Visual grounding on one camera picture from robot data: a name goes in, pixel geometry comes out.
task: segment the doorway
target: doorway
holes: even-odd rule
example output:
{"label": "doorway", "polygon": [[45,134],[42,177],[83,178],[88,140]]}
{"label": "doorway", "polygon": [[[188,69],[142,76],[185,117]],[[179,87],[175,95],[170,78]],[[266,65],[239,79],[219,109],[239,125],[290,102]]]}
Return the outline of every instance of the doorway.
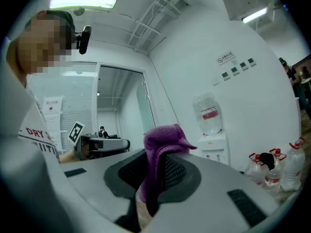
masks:
{"label": "doorway", "polygon": [[144,148],[144,135],[155,121],[142,73],[100,66],[97,124],[109,137],[129,140],[131,150]]}

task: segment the sign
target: sign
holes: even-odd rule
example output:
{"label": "sign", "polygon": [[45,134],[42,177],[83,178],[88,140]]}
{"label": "sign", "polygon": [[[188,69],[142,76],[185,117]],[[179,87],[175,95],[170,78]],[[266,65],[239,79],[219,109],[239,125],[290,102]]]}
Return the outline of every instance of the sign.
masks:
{"label": "sign", "polygon": [[55,114],[62,111],[63,97],[44,98],[42,113],[43,114]]}
{"label": "sign", "polygon": [[60,132],[60,114],[44,114],[49,132]]}
{"label": "sign", "polygon": [[76,121],[74,126],[72,127],[70,134],[68,136],[68,140],[70,142],[72,142],[74,145],[76,145],[79,136],[82,133],[83,128],[85,127],[85,125],[81,122]]}
{"label": "sign", "polygon": [[216,58],[216,61],[218,65],[221,66],[234,58],[235,58],[235,55],[233,54],[233,52],[228,51],[222,54],[221,56],[219,56],[218,58]]}

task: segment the person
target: person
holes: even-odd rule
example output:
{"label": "person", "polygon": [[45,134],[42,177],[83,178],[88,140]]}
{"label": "person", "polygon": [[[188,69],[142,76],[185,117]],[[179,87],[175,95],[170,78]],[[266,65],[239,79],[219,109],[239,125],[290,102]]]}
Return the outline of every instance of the person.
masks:
{"label": "person", "polygon": [[283,58],[279,58],[279,61],[284,67],[285,72],[287,73],[288,78],[290,79],[292,83],[292,87],[294,90],[294,94],[296,97],[299,97],[300,103],[302,105],[302,109],[306,111],[308,114],[310,120],[311,120],[311,105],[309,104],[306,95],[303,91],[303,88],[300,84],[300,76],[296,72],[294,68],[291,68],[289,65],[287,65],[287,62]]}
{"label": "person", "polygon": [[302,74],[303,74],[303,77],[305,78],[305,80],[308,78],[311,78],[311,75],[310,75],[309,71],[307,70],[307,67],[302,68]]}
{"label": "person", "polygon": [[100,131],[102,132],[105,139],[109,138],[109,135],[103,126],[101,126]]}
{"label": "person", "polygon": [[[45,67],[52,67],[61,55],[70,55],[74,31],[75,26],[70,13],[43,10],[31,18],[15,40],[9,41],[5,38],[1,53],[0,82],[5,87],[1,91],[1,97],[5,99],[0,116],[1,134],[17,134],[19,139],[35,144],[44,155],[55,155],[60,163],[75,162],[79,159],[74,150],[58,155],[34,96],[27,87],[26,77],[28,74],[43,72]],[[14,117],[5,116],[6,112],[12,114],[14,108],[20,108],[21,104],[29,110],[15,111]],[[88,158],[89,152],[89,145],[83,145],[83,156]]]}

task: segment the ceiling light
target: ceiling light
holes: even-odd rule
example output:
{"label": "ceiling light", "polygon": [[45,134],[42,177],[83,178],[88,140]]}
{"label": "ceiling light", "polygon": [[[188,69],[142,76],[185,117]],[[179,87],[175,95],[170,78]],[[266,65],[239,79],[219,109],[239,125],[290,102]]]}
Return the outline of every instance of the ceiling light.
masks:
{"label": "ceiling light", "polygon": [[262,10],[259,10],[259,11],[255,12],[255,13],[247,16],[247,17],[242,18],[242,21],[244,23],[248,23],[249,21],[254,20],[254,19],[264,15],[265,13],[267,13],[267,11],[268,11],[268,8],[264,8]]}
{"label": "ceiling light", "polygon": [[112,9],[117,0],[51,0],[50,9],[63,8],[63,7],[102,7]]}
{"label": "ceiling light", "polygon": [[62,76],[76,76],[76,77],[97,77],[97,72],[81,72],[76,71],[63,72]]}

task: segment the wall sign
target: wall sign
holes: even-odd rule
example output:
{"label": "wall sign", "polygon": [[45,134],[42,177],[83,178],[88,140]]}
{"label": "wall sign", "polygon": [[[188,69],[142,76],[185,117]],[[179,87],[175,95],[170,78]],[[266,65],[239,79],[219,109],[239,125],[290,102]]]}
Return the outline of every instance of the wall sign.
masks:
{"label": "wall sign", "polygon": [[62,111],[63,97],[44,98],[42,112],[43,114],[55,114]]}
{"label": "wall sign", "polygon": [[224,63],[227,63],[228,61],[232,60],[235,58],[235,55],[233,54],[232,51],[225,52],[218,58],[216,58],[216,61],[219,66],[223,65]]}

